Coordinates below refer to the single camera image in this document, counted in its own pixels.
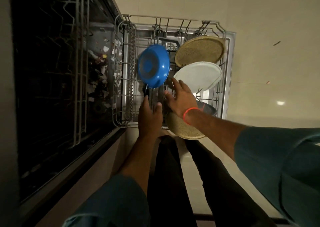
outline person's right hand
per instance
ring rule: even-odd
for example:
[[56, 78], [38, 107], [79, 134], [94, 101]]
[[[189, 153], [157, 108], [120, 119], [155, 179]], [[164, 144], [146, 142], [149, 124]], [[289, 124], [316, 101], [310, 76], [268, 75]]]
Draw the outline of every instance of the person's right hand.
[[180, 118], [183, 118], [183, 114], [191, 107], [198, 107], [196, 98], [192, 94], [190, 88], [183, 83], [172, 78], [174, 90], [176, 91], [176, 98], [174, 98], [170, 92], [164, 91], [165, 97], [168, 101], [168, 106], [171, 110]]

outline white plate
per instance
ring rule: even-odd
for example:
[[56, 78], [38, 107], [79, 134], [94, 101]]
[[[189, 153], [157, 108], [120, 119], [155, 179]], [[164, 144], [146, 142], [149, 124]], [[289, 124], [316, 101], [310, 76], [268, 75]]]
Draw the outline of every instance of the white plate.
[[181, 68], [173, 77], [181, 79], [192, 93], [197, 93], [201, 88], [206, 91], [214, 87], [221, 80], [222, 70], [215, 63], [195, 62]]

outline dish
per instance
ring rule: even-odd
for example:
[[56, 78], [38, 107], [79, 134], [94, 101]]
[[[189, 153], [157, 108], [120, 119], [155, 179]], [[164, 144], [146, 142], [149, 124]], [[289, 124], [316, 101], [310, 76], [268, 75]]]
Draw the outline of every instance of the dish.
[[225, 51], [225, 40], [215, 36], [200, 36], [182, 44], [174, 61], [178, 67], [206, 61], [217, 63]]
[[221, 68], [210, 62], [196, 62], [181, 68], [173, 76], [186, 83], [192, 93], [206, 91], [214, 87], [222, 78]]
[[138, 75], [150, 88], [161, 86], [170, 71], [170, 58], [165, 47], [153, 44], [138, 59]]
[[[217, 110], [213, 106], [202, 101], [197, 101], [197, 104], [198, 108], [203, 110], [203, 112], [212, 116], [217, 115]], [[197, 140], [205, 137], [205, 135], [202, 132], [186, 124], [180, 117], [178, 117], [173, 112], [167, 113], [165, 121], [169, 130], [173, 132], [176, 136], [179, 136], [183, 139]]]

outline dishwasher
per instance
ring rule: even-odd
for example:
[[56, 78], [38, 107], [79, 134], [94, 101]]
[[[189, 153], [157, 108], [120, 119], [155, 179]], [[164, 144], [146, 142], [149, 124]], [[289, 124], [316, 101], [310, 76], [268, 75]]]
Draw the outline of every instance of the dishwasher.
[[225, 39], [221, 81], [194, 95], [226, 118], [236, 34], [217, 21], [121, 14], [114, 0], [11, 0], [11, 14], [24, 226], [35, 225], [127, 127], [138, 126], [137, 58], [149, 45], [165, 46], [171, 67], [150, 93], [153, 107], [164, 103], [164, 90], [174, 94], [179, 45], [197, 36]]

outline upper dish rack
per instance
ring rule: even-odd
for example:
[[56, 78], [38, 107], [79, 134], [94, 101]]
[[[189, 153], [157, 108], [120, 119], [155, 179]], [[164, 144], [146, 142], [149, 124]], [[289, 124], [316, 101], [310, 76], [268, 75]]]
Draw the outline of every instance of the upper dish rack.
[[[175, 52], [184, 42], [197, 36], [217, 36], [226, 41], [226, 51], [217, 64], [223, 75], [221, 81], [210, 90], [199, 90], [195, 97], [214, 106], [218, 117], [225, 118], [223, 104], [229, 93], [231, 63], [234, 46], [234, 33], [227, 32], [218, 21], [180, 19], [157, 16], [122, 15], [117, 17], [114, 26], [114, 44], [123, 53], [114, 53], [116, 68], [113, 90], [113, 122], [118, 127], [137, 127], [139, 107], [143, 101], [143, 82], [137, 73], [137, 58], [150, 45], [165, 46], [170, 56], [170, 72], [164, 85], [150, 91], [149, 103], [153, 107], [157, 102], [163, 104], [163, 115], [167, 107], [164, 104], [164, 90], [171, 89], [171, 78], [180, 69], [174, 62]], [[165, 120], [162, 127], [167, 129]]]

